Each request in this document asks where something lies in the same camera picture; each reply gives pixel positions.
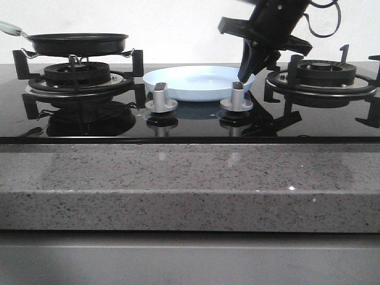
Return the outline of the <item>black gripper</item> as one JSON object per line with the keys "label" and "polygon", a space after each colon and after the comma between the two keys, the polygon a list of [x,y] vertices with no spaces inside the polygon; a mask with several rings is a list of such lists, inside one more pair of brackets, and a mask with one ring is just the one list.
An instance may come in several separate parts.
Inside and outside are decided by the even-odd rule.
{"label": "black gripper", "polygon": [[266,0],[254,1],[254,5],[249,19],[223,17],[218,25],[221,34],[243,39],[239,68],[239,81],[243,83],[264,68],[279,71],[279,50],[290,50],[306,56],[312,49],[309,42],[292,35],[309,5],[308,1]]}

